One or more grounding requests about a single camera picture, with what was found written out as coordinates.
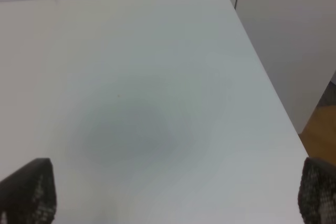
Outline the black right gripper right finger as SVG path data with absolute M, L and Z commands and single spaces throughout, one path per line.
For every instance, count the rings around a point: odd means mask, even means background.
M 335 223 L 335 166 L 308 157 L 302 169 L 298 206 L 304 223 Z

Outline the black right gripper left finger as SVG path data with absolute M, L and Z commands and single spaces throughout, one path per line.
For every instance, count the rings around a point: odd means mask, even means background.
M 1 180 L 1 223 L 52 223 L 56 211 L 49 158 L 36 158 Z

